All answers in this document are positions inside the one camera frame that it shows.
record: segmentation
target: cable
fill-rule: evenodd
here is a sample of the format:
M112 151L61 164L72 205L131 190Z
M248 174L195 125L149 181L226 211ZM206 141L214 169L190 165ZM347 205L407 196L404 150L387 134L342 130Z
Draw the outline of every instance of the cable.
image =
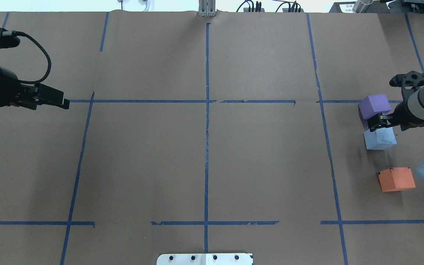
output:
M240 10L240 8L242 7L242 5L244 5L245 3L248 3L248 11L249 12L252 12L252 10L254 10L254 3L253 3L253 1L251 1L251 0L245 0L238 8L237 8L237 12Z
M146 7L143 12L147 12L148 10L150 10L150 0L143 0L143 2L146 2Z
M297 3L297 2L282 2L282 4L279 5L278 8L276 9L275 13L278 12L279 11L279 8L281 8L281 6L284 5L284 4L288 4L289 5L289 7L287 9L288 12L291 12L291 9L293 9L293 8L296 11L297 11L298 8L301 9L301 5L299 3Z
M50 59L49 54L47 53L47 51L42 47L42 45L40 45L40 43L38 43L33 37L31 37L30 35L24 33L24 32L20 32L20 31L16 31L14 36L21 36L21 37L26 37L27 39L31 40L45 55L45 57L47 58L47 70L45 72L45 74L43 75L43 77L37 81L25 81L25 80L19 80L19 79L13 79L10 77L7 77L3 74L1 68L0 68L0 77L6 79L7 81L10 82L18 82L21 84L38 84L43 82L45 79L47 79L47 77L50 74L50 71L52 69L52 60Z
M289 4L289 8L288 9L291 9L291 3L290 2L282 2L282 4L279 5L278 8L276 9L276 12L278 12L279 11L279 8L281 8L281 6L284 5L284 4Z

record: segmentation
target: metal cup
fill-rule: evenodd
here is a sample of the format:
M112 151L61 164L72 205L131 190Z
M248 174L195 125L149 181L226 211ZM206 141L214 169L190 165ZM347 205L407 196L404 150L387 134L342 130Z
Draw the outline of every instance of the metal cup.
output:
M353 11L356 13L365 13L374 0L357 0L353 6Z

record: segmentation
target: purple cube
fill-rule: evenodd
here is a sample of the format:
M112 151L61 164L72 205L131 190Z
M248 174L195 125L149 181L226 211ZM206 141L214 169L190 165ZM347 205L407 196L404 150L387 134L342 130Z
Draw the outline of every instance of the purple cube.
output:
M361 114L365 120L377 113L387 113L392 110L389 100L385 94L367 96L359 104Z

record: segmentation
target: blue tape line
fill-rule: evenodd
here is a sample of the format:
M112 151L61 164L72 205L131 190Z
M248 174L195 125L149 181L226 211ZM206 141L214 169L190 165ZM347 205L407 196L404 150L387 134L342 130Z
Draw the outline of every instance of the blue tape line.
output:
M102 52L102 49L104 49L104 39L106 38L106 30L107 30L108 21L109 21L109 12L106 12L106 20L104 20L104 31L102 32L101 47L99 48L100 52Z
M325 119L325 109L323 106L323 96L322 96L322 90L320 87L320 81L318 80L318 74L317 74L317 59L315 56L315 47L313 45L313 36L312 36L312 27L310 22L310 16L307 13L307 25L308 25L308 35L310 37L310 46L312 50L312 58L313 58L313 68L315 71L315 80L317 82L318 87L318 99L320 102L320 110L322 113L322 121L323 121L323 130L325 132L325 140L326 140L326 149L328 152L328 158L330 159L330 167L331 167L331 176L333 180L333 194L335 195L335 205L336 205L336 213L338 215L338 226L340 228L340 239L341 239L341 247L343 250L343 260L345 262L345 265L348 265L348 256L346 254L346 242L345 242L345 234L343 232L343 224L341 223L341 211L340 211L340 201L338 200L338 190L336 187L336 179L335 179L335 170L333 169L333 158L331 155L331 148L330 148L330 139L328 138L328 128L326 127L326 119Z
M62 257L60 260L60 265L64 265L64 258L66 255L66 247L68 246L68 239L70 236L70 228L71 223L73 219L73 210L74 210L74 202L76 201L76 193L78 192L78 184L80 182L80 174L81 174L81 163L83 161L83 155L84 155L84 148L86 147L86 136L88 134L88 127L89 127L89 120L91 119L91 111L93 108L93 101L94 101L94 92L91 95L91 102L89 104L89 110L88 110L88 117L86 119L86 126L84 127L84 136L83 136L83 144L81 145L81 152L79 153L79 162L78 162L78 170L76 171L76 179L74 181L74 188L73 188L73 196L71 198L71 205L70 205L70 213L68 215L68 224L66 225L66 233L65 233L65 239L63 243L63 250L62 250Z
M65 221L0 221L0 225L67 225ZM92 225L94 222L72 222L71 225Z
M361 100L319 100L317 103L360 103ZM402 100L389 100L389 103L402 103Z
M415 43L415 39L412 33L412 27L410 26L409 14L405 13L405 21L407 22L407 27L409 28L410 38L412 39L413 48L415 49L415 53L417 54L418 62L420 64L420 68L422 73L424 73L423 63L421 62L420 54L418 53L417 44Z
M204 225L203 221L161 221L152 225ZM207 225L275 225L279 221L207 221Z
M276 225L279 221L209 221L209 225Z
M7 23L7 19L8 18L9 18L9 12L6 12L6 17L4 18L4 22L3 22L2 28L4 28L6 26L6 23Z
M205 26L205 187L204 187L204 252L209 252L209 25Z
M89 99L74 99L70 103L90 103ZM206 100L170 100L170 99L95 99L94 103L207 103Z
M322 225L390 225L390 224L410 224L410 223L424 223L424 220L351 220L351 221L321 221Z
M224 100L220 103L293 103L295 100Z

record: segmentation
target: orange cube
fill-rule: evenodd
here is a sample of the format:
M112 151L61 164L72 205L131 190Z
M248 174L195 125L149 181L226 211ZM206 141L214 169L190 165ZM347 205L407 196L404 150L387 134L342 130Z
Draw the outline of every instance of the orange cube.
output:
M415 187L412 170L409 167L394 167L377 173L383 192L404 191Z

